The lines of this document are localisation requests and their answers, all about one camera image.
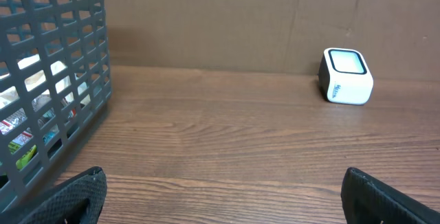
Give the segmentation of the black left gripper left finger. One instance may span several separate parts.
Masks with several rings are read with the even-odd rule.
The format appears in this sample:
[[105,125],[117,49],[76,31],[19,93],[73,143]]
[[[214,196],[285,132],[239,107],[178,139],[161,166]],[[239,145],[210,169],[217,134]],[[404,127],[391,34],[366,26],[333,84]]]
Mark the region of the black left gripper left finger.
[[1,224],[98,222],[107,195],[103,169],[94,166],[31,201],[1,213]]

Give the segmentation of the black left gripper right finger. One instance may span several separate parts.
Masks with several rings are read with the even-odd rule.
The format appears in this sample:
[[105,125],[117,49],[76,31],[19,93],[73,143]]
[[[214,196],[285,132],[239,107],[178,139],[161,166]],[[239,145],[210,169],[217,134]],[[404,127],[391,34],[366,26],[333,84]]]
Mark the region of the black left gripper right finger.
[[341,188],[347,223],[439,224],[439,213],[367,173],[350,167]]

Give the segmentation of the mint wet wipes pack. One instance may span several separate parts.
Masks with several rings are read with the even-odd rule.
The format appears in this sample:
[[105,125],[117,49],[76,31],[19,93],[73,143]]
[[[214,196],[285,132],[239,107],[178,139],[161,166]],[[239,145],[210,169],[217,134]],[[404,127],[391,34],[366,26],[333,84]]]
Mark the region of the mint wet wipes pack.
[[39,119],[38,125],[40,128],[43,128],[47,123],[52,124],[43,134],[43,142],[47,144],[52,140],[52,138],[59,132],[59,128],[57,123],[54,121],[56,114],[53,109],[45,112]]

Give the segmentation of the green red snack bag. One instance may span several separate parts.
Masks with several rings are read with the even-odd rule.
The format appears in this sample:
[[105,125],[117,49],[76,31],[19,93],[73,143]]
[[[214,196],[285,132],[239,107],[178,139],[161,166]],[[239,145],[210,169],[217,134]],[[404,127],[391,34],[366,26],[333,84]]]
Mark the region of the green red snack bag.
[[[23,108],[16,110],[13,114],[1,121],[1,134],[7,135],[9,132],[13,131],[18,126],[22,125],[24,121],[27,120],[27,115]],[[52,138],[51,142],[56,138],[59,132]],[[8,148],[10,153],[13,155],[17,153],[23,146],[29,143],[34,138],[33,131],[30,127],[21,131],[15,138],[13,138],[8,143]],[[49,158],[53,157],[63,147],[63,142],[58,139],[56,143],[52,144],[49,148],[47,156]],[[31,145],[30,149],[22,154],[22,156],[15,162],[18,170],[22,170],[26,165],[29,164],[31,159],[36,156],[38,152],[37,145]]]

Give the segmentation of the beige tissue pack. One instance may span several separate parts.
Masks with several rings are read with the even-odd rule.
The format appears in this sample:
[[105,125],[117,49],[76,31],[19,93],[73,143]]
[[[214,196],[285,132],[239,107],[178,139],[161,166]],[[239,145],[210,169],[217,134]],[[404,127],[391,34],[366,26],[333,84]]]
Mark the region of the beige tissue pack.
[[[32,55],[30,57],[27,57],[27,58],[20,60],[17,64],[19,66],[19,69],[24,69],[26,67],[29,67],[30,65],[33,65],[34,63],[37,63],[38,61],[40,61],[40,57],[38,54],[35,54],[35,55]],[[62,72],[62,70],[66,69],[67,66],[58,60],[55,63],[53,63],[50,66],[50,68],[51,68],[51,73],[53,75],[56,75],[56,74]],[[41,70],[25,80],[26,89],[28,91],[31,91],[34,88],[36,88],[37,86],[44,83],[45,80],[46,80],[45,74],[44,74],[43,70]],[[56,83],[56,91],[59,93],[63,89],[67,88],[69,85],[70,85],[70,79],[69,79],[69,76],[67,76],[67,77],[63,78],[60,82]],[[83,82],[82,84],[80,84],[78,86],[78,93],[82,93],[86,89],[87,89],[87,83]],[[4,92],[1,92],[1,108],[3,108],[4,106],[8,105],[9,103],[15,101],[17,98],[18,98],[18,93],[14,87],[7,89]],[[82,105],[87,105],[90,103],[90,101],[91,101],[91,98],[89,96],[86,96],[85,99],[80,101],[80,103]]]

